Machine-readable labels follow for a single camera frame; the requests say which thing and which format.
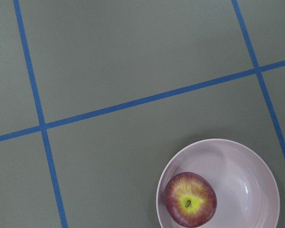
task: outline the blue tape line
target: blue tape line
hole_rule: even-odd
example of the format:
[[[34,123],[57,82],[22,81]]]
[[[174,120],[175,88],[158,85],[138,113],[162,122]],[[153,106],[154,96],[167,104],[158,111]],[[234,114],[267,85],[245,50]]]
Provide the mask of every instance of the blue tape line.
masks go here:
[[[270,113],[273,125],[275,127],[275,132],[276,132],[276,135],[277,135],[277,137],[279,139],[279,143],[280,143],[280,146],[281,146],[281,149],[282,149],[282,152],[283,152],[283,155],[284,155],[284,159],[285,159],[285,140],[284,140],[284,136],[283,136],[283,133],[282,133],[281,126],[280,126],[278,118],[276,116],[276,112],[274,110],[274,106],[273,106],[273,104],[271,102],[271,99],[270,99],[270,96],[269,96],[269,92],[267,90],[264,78],[262,76],[262,71],[261,71],[261,68],[259,67],[259,64],[258,64],[258,61],[257,61],[257,56],[256,56],[256,54],[254,52],[254,49],[253,49],[253,46],[252,46],[252,43],[251,43],[248,31],[247,31],[247,28],[246,28],[246,25],[245,25],[245,22],[244,22],[244,18],[242,16],[241,11],[240,11],[240,8],[239,8],[237,0],[232,0],[232,4],[233,4],[234,10],[235,10],[235,13],[237,15],[237,19],[238,19],[239,25],[241,27],[243,36],[244,36],[245,43],[246,43],[248,52],[250,54],[250,58],[251,58],[252,64],[253,64],[253,66],[254,66],[254,68],[256,70],[256,76],[257,76],[258,82],[260,84],[260,87],[261,87],[261,90],[262,90],[262,93],[263,93],[263,96],[264,96],[267,108],[269,110],[269,113]],[[282,63],[281,62],[277,63],[275,65],[267,65],[267,66],[263,67],[263,70],[269,69],[271,67],[276,67],[277,65],[283,65],[283,64],[285,64],[285,61],[283,61]]]
[[[223,82],[227,82],[227,81],[231,81],[231,80],[234,80],[234,79],[250,76],[250,75],[253,75],[253,74],[255,74],[255,71],[252,69],[252,70],[247,70],[247,71],[243,71],[243,72],[240,72],[240,73],[236,73],[236,74],[232,74],[232,75],[228,75],[228,76],[224,76],[224,77],[219,77],[219,78],[216,78],[216,79],[212,79],[212,80],[209,80],[209,81],[205,81],[205,82],[201,82],[201,83],[198,83],[198,84],[190,85],[190,86],[187,86],[187,87],[170,90],[168,92],[164,92],[164,93],[160,93],[160,94],[156,94],[156,95],[140,98],[140,99],[137,99],[137,100],[134,100],[134,101],[129,101],[129,102],[126,102],[126,103],[122,103],[122,104],[114,105],[114,106],[111,106],[111,107],[99,109],[99,110],[88,112],[88,113],[85,113],[85,114],[80,114],[80,115],[76,115],[76,116],[69,117],[69,118],[66,118],[66,119],[50,122],[50,123],[47,123],[47,128],[48,129],[49,128],[54,128],[54,127],[62,126],[62,125],[65,125],[65,124],[70,124],[70,123],[74,123],[74,122],[77,122],[77,121],[81,121],[81,120],[85,120],[85,119],[88,119],[88,118],[92,118],[92,117],[95,117],[95,116],[104,115],[104,114],[111,113],[111,112],[116,112],[118,110],[122,110],[122,109],[125,109],[125,108],[130,108],[130,107],[134,107],[134,106],[137,106],[137,105],[142,105],[142,104],[145,104],[145,103],[149,103],[149,102],[152,102],[152,101],[164,99],[164,98],[167,98],[167,97],[171,97],[171,96],[175,96],[175,95],[191,92],[191,91],[198,90],[198,89],[201,89],[201,88],[205,88],[205,87],[208,87],[208,86],[217,85],[217,84],[220,84],[220,83],[223,83]]]
[[[39,124],[40,124],[43,144],[44,144],[45,151],[46,151],[47,162],[48,162],[49,172],[50,172],[52,185],[53,185],[53,189],[54,189],[54,194],[55,194],[55,198],[56,198],[57,208],[58,208],[58,212],[59,212],[59,216],[60,216],[61,226],[62,226],[62,228],[67,228],[68,225],[67,225],[67,220],[66,220],[66,214],[65,214],[64,207],[63,207],[63,202],[62,202],[60,188],[59,188],[59,184],[58,184],[56,169],[55,169],[55,165],[54,165],[54,159],[53,159],[53,155],[52,155],[52,151],[51,151],[51,147],[50,147],[50,143],[49,143],[49,139],[48,139],[48,132],[46,129],[46,123],[45,123],[45,119],[44,119],[44,115],[43,115],[43,111],[42,111],[41,100],[39,97],[38,87],[37,87],[37,83],[36,83],[36,79],[35,79],[33,65],[31,62],[31,57],[30,57],[30,53],[29,53],[29,46],[28,46],[28,42],[27,42],[25,30],[24,30],[24,24],[23,24],[22,14],[21,14],[20,5],[19,5],[18,0],[14,0],[14,8],[15,8],[15,14],[16,14],[16,18],[17,18],[17,23],[18,23],[18,28],[19,28],[19,33],[20,33],[20,38],[21,38],[21,43],[22,43],[22,48],[23,48],[23,53],[24,53],[24,58],[25,58],[26,65],[27,65],[29,81],[31,84],[31,89],[33,92],[34,101],[35,101],[35,105],[36,105],[36,111],[38,114],[38,120],[39,120]]]
[[[277,69],[277,68],[280,68],[280,67],[285,67],[285,60],[277,62],[277,63],[272,63],[272,64],[269,64],[269,65],[266,65],[266,66],[261,66],[260,70],[262,72],[264,72],[264,71],[268,71],[268,70]],[[249,76],[249,75],[252,75],[254,73],[255,73],[254,70],[249,70],[249,71],[244,71],[244,72],[240,72],[240,73],[237,73],[237,74],[233,74],[233,75],[229,75],[229,76],[213,79],[213,80],[210,80],[210,81],[207,81],[207,82],[200,83],[199,86],[197,86],[197,88],[198,87],[203,88],[203,83],[205,83],[204,86],[207,87],[207,86],[210,86],[211,83],[213,85],[216,85],[216,84],[219,84],[219,83],[223,83],[223,82],[227,82],[227,81],[230,81],[230,80],[238,79],[238,78],[241,78],[241,77]],[[179,93],[181,93],[182,90],[183,90],[184,93],[186,92],[184,88],[180,88],[180,89],[177,89],[177,90],[180,90]],[[194,90],[194,85],[191,85],[191,90],[188,89],[188,92],[189,91],[193,91],[193,90]],[[147,103],[147,102],[149,102],[148,100],[151,101],[151,98],[150,99],[142,98],[140,103],[142,103],[142,104]],[[91,117],[94,117],[94,116],[99,116],[99,115],[102,115],[102,114],[113,112],[114,110],[117,111],[117,110],[121,110],[121,109],[124,109],[124,108],[127,108],[127,107],[131,107],[131,102],[127,102],[127,103],[115,105],[115,106],[112,106],[112,107],[108,107],[108,108],[105,108],[105,109],[89,112],[89,113],[86,113],[86,114],[77,115],[77,116],[74,116],[74,117],[69,117],[69,118],[66,118],[66,119],[54,121],[54,122],[48,123],[47,124],[47,128],[53,128],[53,127],[57,127],[57,126],[62,126],[64,124],[69,124],[69,123],[73,123],[73,122],[76,122],[76,121],[80,121],[80,120],[84,120],[84,119],[87,119],[87,118],[91,118]],[[4,140],[16,138],[16,137],[19,137],[19,136],[23,136],[23,135],[26,135],[26,134],[34,133],[34,132],[37,132],[37,131],[40,131],[39,126],[38,127],[32,127],[32,128],[24,129],[24,130],[13,132],[13,133],[9,133],[9,134],[5,134],[5,135],[1,135],[0,136],[0,142],[4,141]]]
[[[8,140],[8,139],[13,139],[13,138],[17,138],[20,136],[24,136],[27,134],[32,134],[32,133],[39,132],[39,131],[40,131],[40,127],[36,126],[36,127],[30,127],[27,129],[16,131],[16,132],[11,132],[9,134],[0,135],[0,142]]]
[[[277,69],[277,68],[280,68],[280,67],[285,67],[285,60],[277,62],[277,63],[272,63],[272,64],[269,64],[269,65],[266,65],[266,66],[261,66],[260,70],[262,72],[264,72],[264,71],[268,71],[268,70]]]

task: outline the apple stem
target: apple stem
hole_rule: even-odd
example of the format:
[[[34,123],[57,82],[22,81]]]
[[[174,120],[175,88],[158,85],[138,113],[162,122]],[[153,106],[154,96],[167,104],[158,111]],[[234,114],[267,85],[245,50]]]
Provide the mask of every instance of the apple stem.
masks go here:
[[[187,203],[186,203],[186,206],[185,206],[185,207],[187,207],[187,208],[188,208],[188,207],[190,206],[190,204],[191,204],[191,201],[190,201],[190,200],[188,200],[188,201],[187,201]]]

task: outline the bowl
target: bowl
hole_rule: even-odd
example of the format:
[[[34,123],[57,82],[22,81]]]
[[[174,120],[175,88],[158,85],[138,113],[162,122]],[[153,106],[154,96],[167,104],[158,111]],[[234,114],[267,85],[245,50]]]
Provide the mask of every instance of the bowl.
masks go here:
[[[195,142],[169,161],[156,193],[162,228],[182,227],[167,212],[163,192],[174,175],[185,171],[205,178],[217,196],[215,215],[199,228],[276,228],[280,198],[271,170],[251,149],[226,139]]]

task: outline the grid square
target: grid square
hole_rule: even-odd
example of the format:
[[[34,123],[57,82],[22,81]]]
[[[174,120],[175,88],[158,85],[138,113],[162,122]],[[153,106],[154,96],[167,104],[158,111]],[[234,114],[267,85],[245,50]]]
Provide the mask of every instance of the grid square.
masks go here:
[[[252,68],[230,1],[20,3],[47,122]]]
[[[0,142],[0,228],[61,228],[40,133]]]
[[[49,137],[70,227],[159,227],[165,165],[206,138],[234,140],[263,158],[285,227],[285,161],[255,76],[53,128]]]
[[[260,66],[285,60],[285,0],[239,0]]]
[[[0,1],[0,135],[38,125],[12,1]]]
[[[285,67],[264,72],[263,74],[285,138]]]

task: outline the apple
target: apple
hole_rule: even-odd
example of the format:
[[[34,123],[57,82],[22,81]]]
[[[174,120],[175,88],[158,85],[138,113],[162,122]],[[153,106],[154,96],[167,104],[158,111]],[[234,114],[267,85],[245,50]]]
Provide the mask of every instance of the apple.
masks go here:
[[[208,222],[217,207],[211,185],[193,172],[181,172],[171,178],[164,190],[164,202],[172,219],[187,228]]]

